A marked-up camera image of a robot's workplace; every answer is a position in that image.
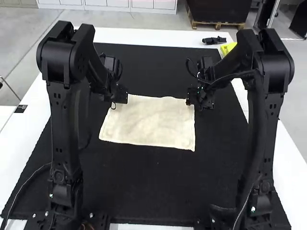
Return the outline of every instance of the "cabinet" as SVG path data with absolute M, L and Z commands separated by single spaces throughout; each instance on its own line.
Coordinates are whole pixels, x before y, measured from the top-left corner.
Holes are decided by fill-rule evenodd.
M 176 0 L 154 0 L 155 9 L 174 10 Z
M 106 5 L 109 7 L 129 7 L 128 0 L 106 0 Z
M 38 0 L 38 4 L 55 4 L 60 5 L 59 0 Z
M 106 0 L 85 0 L 86 6 L 106 6 Z
M 82 6 L 81 0 L 60 0 L 61 5 L 77 5 Z
M 0 0 L 1 6 L 37 8 L 37 2 L 36 0 Z
M 153 9 L 154 0 L 132 0 L 132 7 L 143 8 L 143 9 Z
M 176 14 L 177 0 L 36 0 L 39 8 Z

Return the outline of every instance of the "concrete floor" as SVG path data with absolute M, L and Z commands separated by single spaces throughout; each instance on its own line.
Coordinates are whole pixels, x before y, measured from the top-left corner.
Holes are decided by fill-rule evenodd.
M 252 28 L 255 17 L 256 12 L 250 12 L 246 28 Z M 182 0 L 178 1 L 177 15 L 0 7 L 0 75 L 11 85 L 19 98 L 23 98 L 39 73 L 35 58 L 37 45 L 57 20 L 71 21 L 75 26 L 89 23 L 96 27 L 192 30 Z M 273 28 L 281 38 L 298 38 L 288 29 L 290 22 L 291 14 L 288 11 L 280 12 L 275 18 Z M 198 30 L 214 31 L 214 28 L 204 26 Z M 229 32 L 236 40 L 235 27 L 224 26 L 221 31 Z M 307 117 L 307 105 L 304 101 L 307 96 L 304 63 L 307 42 L 284 43 L 295 60 L 295 78 L 285 96 L 280 118 L 307 161 L 307 122 L 304 120 Z M 19 99 L 4 85 L 0 91 L 0 105 L 18 103 Z

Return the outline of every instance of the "black mat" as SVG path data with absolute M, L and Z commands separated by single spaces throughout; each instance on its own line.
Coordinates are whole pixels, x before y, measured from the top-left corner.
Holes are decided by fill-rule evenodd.
M 185 98 L 195 79 L 187 74 L 186 57 L 196 62 L 214 49 L 97 44 L 98 51 L 118 57 L 121 83 L 131 94 Z M 91 101 L 93 138 L 81 154 L 84 208 L 106 212 L 113 221 L 192 225 L 209 224 L 208 205 L 235 205 L 237 180 L 245 158 L 247 122 L 232 86 L 216 94 L 215 109 L 195 113 L 196 150 L 134 146 L 98 139 L 108 110 L 96 96 Z M 51 160 L 51 128 L 47 123 L 2 217 L 22 183 Z M 26 219 L 47 206 L 47 176 L 39 176 L 22 195 L 11 218 Z M 285 217 L 276 197 L 278 217 Z

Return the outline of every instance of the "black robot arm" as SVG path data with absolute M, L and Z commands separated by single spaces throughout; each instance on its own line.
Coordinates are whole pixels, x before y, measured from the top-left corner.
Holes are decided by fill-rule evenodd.
M 209 57 L 203 57 L 198 73 L 192 75 L 198 87 L 188 89 L 186 103 L 199 110 L 213 109 L 214 92 L 234 78 L 241 78 L 248 91 L 247 156 L 238 182 L 236 207 L 211 205 L 212 229 L 263 229 L 271 224 L 277 122 L 294 76 L 294 62 L 275 30 L 262 30 L 258 36 L 252 30 L 241 30 L 237 45 L 225 58 L 212 65 Z
M 79 160 L 79 121 L 86 124 L 90 93 L 102 101 L 128 102 L 128 90 L 118 81 L 121 64 L 98 55 L 95 29 L 82 24 L 74 30 L 59 21 L 37 49 L 37 64 L 47 83 L 51 109 L 52 164 L 48 180 L 50 226 L 77 230 L 82 224 L 83 172 Z

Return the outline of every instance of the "beige towel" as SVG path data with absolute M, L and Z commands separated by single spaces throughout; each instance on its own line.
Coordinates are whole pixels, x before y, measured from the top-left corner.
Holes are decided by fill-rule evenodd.
M 194 106 L 185 99 L 130 94 L 128 104 L 116 106 L 109 109 L 99 139 L 195 151 Z

